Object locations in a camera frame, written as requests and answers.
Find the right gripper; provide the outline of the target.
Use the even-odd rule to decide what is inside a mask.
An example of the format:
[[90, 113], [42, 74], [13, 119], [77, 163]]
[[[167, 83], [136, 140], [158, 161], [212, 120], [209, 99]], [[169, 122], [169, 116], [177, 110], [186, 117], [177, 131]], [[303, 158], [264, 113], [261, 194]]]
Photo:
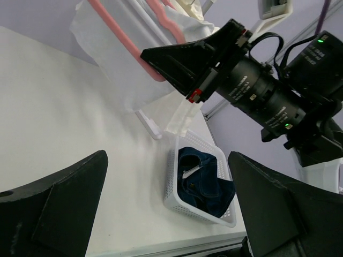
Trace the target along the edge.
[[253, 48], [266, 39], [284, 46], [277, 33], [253, 40], [252, 33], [234, 19], [201, 40], [143, 50], [140, 57], [189, 102], [200, 103], [218, 93], [254, 120], [302, 120], [305, 102], [286, 83], [277, 63], [261, 63]]

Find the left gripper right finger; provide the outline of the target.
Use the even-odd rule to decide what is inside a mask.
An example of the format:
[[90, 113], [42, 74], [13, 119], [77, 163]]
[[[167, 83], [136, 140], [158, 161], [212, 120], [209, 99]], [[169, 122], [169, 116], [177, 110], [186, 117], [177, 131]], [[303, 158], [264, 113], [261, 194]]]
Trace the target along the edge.
[[228, 165], [253, 256], [342, 256], [342, 195], [239, 152]]

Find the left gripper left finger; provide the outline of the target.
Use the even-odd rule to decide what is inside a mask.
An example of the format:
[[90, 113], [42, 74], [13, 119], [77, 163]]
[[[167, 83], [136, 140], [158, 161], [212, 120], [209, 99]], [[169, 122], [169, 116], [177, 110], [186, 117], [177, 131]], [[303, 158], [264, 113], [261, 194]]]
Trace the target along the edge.
[[85, 256], [107, 168], [99, 150], [1, 192], [1, 256]]

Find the pink hanger with shirt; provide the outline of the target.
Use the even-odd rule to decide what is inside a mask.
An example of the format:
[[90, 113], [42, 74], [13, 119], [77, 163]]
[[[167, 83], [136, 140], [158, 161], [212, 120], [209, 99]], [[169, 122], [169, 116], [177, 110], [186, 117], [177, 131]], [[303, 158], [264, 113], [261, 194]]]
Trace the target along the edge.
[[179, 26], [167, 16], [166, 8], [174, 10], [171, 1], [109, 1], [114, 6], [110, 12], [101, 1], [89, 1], [91, 7], [114, 33], [121, 44], [140, 66], [158, 82], [165, 78], [141, 59], [146, 48], [170, 45], [168, 31], [176, 43], [186, 43]]

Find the white shirt garment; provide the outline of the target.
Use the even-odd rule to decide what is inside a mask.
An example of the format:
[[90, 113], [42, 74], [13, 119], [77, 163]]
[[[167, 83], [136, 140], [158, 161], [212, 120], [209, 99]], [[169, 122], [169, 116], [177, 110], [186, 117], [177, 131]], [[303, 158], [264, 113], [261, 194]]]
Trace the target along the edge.
[[[114, 5], [101, 1], [110, 12]], [[108, 28], [89, 1], [80, 2], [70, 26], [81, 48], [91, 56], [114, 85], [115, 99], [130, 112], [163, 97], [175, 89], [167, 81], [158, 82], [131, 56], [114, 33]], [[177, 44], [166, 31], [170, 45]]]

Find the dark blue denim skirt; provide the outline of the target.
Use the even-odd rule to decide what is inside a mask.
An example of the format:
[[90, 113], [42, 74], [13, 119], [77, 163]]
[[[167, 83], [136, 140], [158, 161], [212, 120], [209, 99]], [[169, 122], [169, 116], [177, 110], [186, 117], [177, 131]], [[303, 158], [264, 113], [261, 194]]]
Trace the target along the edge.
[[177, 194], [199, 210], [220, 218], [236, 193], [234, 183], [218, 177], [218, 159], [192, 147], [178, 151]]

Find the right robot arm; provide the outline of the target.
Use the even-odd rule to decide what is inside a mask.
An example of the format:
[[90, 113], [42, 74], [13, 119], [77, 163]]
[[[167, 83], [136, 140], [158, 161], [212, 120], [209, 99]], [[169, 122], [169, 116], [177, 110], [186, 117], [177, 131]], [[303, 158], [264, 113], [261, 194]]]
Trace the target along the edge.
[[254, 39], [235, 20], [204, 39], [143, 50], [141, 59], [189, 102], [218, 93], [262, 127], [263, 142], [285, 135], [303, 182], [337, 193], [342, 165], [342, 129], [333, 117], [342, 109], [342, 42], [327, 31], [301, 41], [292, 60], [260, 63], [252, 49], [276, 37]]

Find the cream white long garment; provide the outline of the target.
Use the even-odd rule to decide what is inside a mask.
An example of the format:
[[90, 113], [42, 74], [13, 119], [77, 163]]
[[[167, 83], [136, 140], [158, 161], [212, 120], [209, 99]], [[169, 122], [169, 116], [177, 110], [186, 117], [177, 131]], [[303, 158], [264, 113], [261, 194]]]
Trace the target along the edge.
[[[203, 39], [218, 31], [218, 27], [204, 19], [204, 11], [200, 1], [171, 1], [176, 8], [166, 7], [167, 17], [179, 27], [186, 42]], [[167, 110], [172, 116], [163, 125], [163, 130], [184, 136], [194, 116], [200, 110], [201, 104], [190, 103], [183, 95], [172, 92], [165, 98], [170, 104]]]

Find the white rack foot right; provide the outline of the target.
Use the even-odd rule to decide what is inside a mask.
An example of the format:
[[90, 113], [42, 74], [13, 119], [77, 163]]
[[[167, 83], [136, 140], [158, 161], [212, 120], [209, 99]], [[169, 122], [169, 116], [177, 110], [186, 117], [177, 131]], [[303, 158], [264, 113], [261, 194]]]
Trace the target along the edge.
[[136, 115], [154, 140], [162, 138], [162, 133], [153, 119], [149, 119], [142, 110], [136, 111]]

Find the white plastic basket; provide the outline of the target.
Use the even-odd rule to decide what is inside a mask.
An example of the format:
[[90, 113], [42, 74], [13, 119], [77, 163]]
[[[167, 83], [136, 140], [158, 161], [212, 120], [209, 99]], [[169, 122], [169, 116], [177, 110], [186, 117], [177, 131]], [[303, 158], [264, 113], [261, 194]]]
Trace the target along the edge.
[[167, 159], [164, 204], [168, 209], [233, 228], [235, 194], [220, 148], [192, 131], [176, 137]]

